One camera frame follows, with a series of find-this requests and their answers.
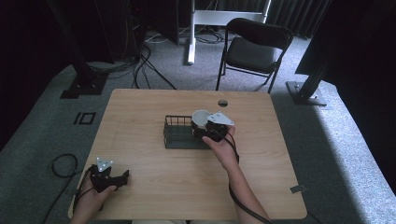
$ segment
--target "wire basket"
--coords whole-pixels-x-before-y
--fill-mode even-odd
[[[163,139],[165,148],[210,149],[210,147],[193,133],[192,116],[165,116]]]

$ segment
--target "wooden table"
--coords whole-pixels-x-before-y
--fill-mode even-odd
[[[114,161],[112,176],[128,169],[131,176],[96,218],[236,218],[226,172],[210,149],[164,147],[165,116],[197,109],[235,122],[240,166],[270,218],[304,218],[301,193],[290,192],[298,183],[269,94],[155,90],[114,90],[110,97],[85,169],[99,157]]]

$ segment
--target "person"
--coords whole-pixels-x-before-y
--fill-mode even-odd
[[[229,178],[230,187],[233,190],[234,195],[239,200],[241,204],[248,207],[251,211],[255,212],[261,217],[264,217],[267,220],[270,220],[265,209],[260,204],[259,200],[254,195],[251,190],[245,176],[239,167],[238,159],[236,158],[233,147],[229,144],[233,142],[233,135],[235,133],[235,127],[229,126],[228,134],[226,134],[225,138],[228,140],[221,140],[219,142],[215,142],[212,139],[204,136],[203,141],[208,144],[214,151],[216,157],[221,163],[222,167],[227,173]],[[87,189],[92,188],[92,183],[89,178],[86,178],[86,182],[84,184],[82,192],[85,192]],[[75,209],[75,213],[71,218],[71,224],[84,224],[88,223],[91,217],[93,217],[102,206],[103,202],[108,198],[111,193],[116,189],[115,186],[108,187],[101,193],[98,193],[96,190],[89,190],[85,193],[79,200]],[[238,223],[240,224],[255,224],[262,223],[257,218],[248,214],[244,209],[242,209],[237,204],[235,206],[236,215],[238,218]],[[136,221],[135,223],[149,223],[148,221]],[[160,221],[151,221],[150,223],[161,223]],[[164,221],[163,223],[186,223],[185,221]],[[192,222],[191,224],[204,224],[203,221]],[[223,223],[217,221],[206,221],[205,223]]]

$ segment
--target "stand base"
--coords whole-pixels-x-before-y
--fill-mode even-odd
[[[100,95],[105,87],[108,74],[101,73],[96,75],[96,79],[90,86],[80,86],[78,75],[70,85],[69,90],[64,91],[61,99],[77,99],[80,95]]]
[[[293,101],[297,105],[327,105],[326,101],[323,99],[320,90],[317,89],[315,93],[309,97],[308,99],[300,98],[298,93],[300,88],[304,85],[303,82],[295,82],[295,81],[288,81],[286,82],[286,86],[288,87],[289,93],[293,98]]]

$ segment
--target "black stand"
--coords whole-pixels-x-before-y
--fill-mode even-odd
[[[64,91],[61,99],[77,99],[81,94],[100,95],[106,84],[108,74],[95,74],[87,65],[70,25],[56,1],[47,0],[47,3],[64,33],[66,50],[69,52],[69,58],[78,74],[69,91]]]
[[[316,89],[314,94],[308,98],[304,98],[300,94],[301,87],[304,85],[303,82],[288,81],[286,86],[288,87],[289,93],[293,98],[293,101],[297,105],[327,105],[326,101],[323,99],[320,90]]]

